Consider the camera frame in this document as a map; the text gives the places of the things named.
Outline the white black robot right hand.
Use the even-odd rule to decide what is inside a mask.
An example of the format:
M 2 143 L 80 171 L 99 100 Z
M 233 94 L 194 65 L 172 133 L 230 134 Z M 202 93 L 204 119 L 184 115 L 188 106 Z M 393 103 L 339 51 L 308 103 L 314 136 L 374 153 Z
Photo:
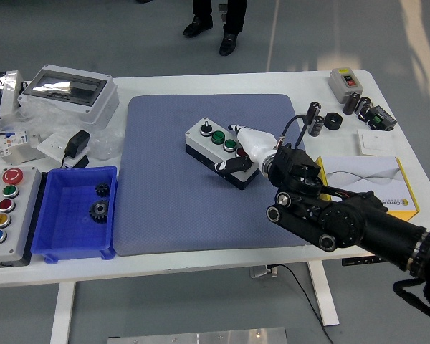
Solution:
M 274 147 L 277 144 L 277 139 L 271 133 L 241 125 L 230 125 L 228 129 L 237 134 L 237 139 L 247 155 L 215 163 L 214 170 L 220 173 L 234 173 L 258 165 L 262 175 L 267 178 L 269 164 L 276 153 Z

